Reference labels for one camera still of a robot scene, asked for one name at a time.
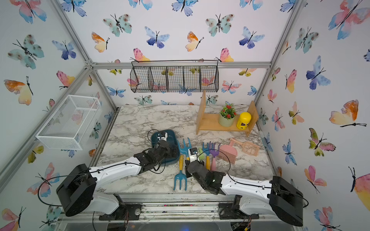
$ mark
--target black wire basket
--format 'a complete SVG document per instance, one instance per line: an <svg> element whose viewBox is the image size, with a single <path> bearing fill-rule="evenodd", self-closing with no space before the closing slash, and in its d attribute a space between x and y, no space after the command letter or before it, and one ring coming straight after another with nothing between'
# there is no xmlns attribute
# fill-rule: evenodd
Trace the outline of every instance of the black wire basket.
<svg viewBox="0 0 370 231"><path fill-rule="evenodd" d="M216 60L134 61L131 63L131 90L134 93L218 91L219 74Z"/></svg>

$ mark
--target yellow container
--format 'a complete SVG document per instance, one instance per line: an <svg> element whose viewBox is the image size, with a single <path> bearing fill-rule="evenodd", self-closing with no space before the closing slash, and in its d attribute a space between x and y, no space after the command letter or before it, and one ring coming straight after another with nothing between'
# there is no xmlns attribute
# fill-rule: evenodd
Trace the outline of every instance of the yellow container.
<svg viewBox="0 0 370 231"><path fill-rule="evenodd" d="M239 120L236 123L236 127L239 128L240 130L245 130L251 119L252 116L248 112L241 113Z"/></svg>

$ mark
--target wooden shelf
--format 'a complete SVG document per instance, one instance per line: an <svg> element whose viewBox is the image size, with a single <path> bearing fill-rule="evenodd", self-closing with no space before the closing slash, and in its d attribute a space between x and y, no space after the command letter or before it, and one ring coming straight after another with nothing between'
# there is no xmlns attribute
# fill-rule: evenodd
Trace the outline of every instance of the wooden shelf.
<svg viewBox="0 0 370 231"><path fill-rule="evenodd" d="M198 135L199 130L211 130L211 131L227 131L227 132L245 132L246 137L252 132L254 125L258 120L258 112L256 109L256 105L254 101L250 102L249 108L247 112L249 112L252 116L250 123L248 124L245 130L240 130L236 127L236 123L238 122L239 116L237 115L234 119L233 124L230 127L224 127L218 123L218 118L220 114L214 113L205 113L206 108L206 92L203 91L203 96L201 100L201 104L199 105L198 117L196 119L196 134Z"/></svg>

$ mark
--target marble tabletop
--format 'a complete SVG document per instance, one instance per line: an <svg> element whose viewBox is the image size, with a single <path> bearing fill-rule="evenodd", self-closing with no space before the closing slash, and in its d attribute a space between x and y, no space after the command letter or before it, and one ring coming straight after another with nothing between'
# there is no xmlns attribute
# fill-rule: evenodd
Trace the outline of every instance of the marble tabletop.
<svg viewBox="0 0 370 231"><path fill-rule="evenodd" d="M218 113L222 107L208 105L206 112ZM241 113L247 111L248 106L237 105L235 108L237 113ZM200 131L199 135L196 135L198 109L197 105L125 105L121 107L97 166L125 160L149 148L151 143L147 138L147 133L150 129L171 129L181 143L183 138L187 143L187 137L189 137L192 146L198 148L202 146L202 142L209 141L229 144L229 139L232 137L242 142L247 140L257 144L260 150L256 157L245 154L240 146L234 145L238 150L238 156L235 164L231 164L229 174L252 180L272 179L273 173L256 126L248 138L245 137L244 132ZM217 171L226 172L229 169L229 162L217 158L216 166ZM177 173L179 173L178 163L166 166L161 174L147 171L137 176L125 177L104 185L99 191L106 193L208 193L193 177L187 179L186 191L184 181L182 181L182 190L179 190L177 181L174 191L174 177Z"/></svg>

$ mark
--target wire basket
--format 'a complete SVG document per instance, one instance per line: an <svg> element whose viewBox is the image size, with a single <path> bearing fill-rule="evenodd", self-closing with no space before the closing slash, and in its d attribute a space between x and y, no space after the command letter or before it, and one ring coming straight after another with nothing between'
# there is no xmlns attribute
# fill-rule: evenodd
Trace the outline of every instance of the wire basket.
<svg viewBox="0 0 370 231"><path fill-rule="evenodd" d="M68 95L36 138L48 148L82 150L100 114L98 98Z"/></svg>
<svg viewBox="0 0 370 231"><path fill-rule="evenodd" d="M172 60L131 62L131 90L136 92L217 92L218 91L218 61L203 60L207 63Z"/></svg>

